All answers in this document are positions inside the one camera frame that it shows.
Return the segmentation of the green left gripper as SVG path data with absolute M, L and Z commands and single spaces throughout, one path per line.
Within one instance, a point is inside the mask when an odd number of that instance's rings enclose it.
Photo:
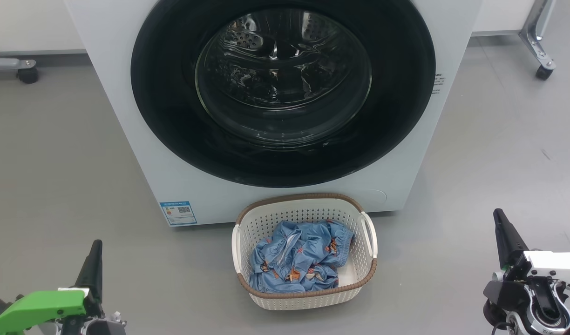
M 74 288 L 34 291 L 0 314 L 0 335 L 23 335 L 50 320 L 84 316 L 104 318 L 102 308 L 102 246 L 94 240 Z

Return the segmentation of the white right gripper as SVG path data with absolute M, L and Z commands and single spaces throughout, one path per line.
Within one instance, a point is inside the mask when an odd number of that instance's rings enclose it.
M 502 208 L 496 208 L 493 217 L 501 267 L 499 280 L 505 280 L 512 271 L 517 275 L 517 281 L 524 281 L 529 276 L 549 277 L 565 282 L 570 290 L 570 252 L 529 251 Z

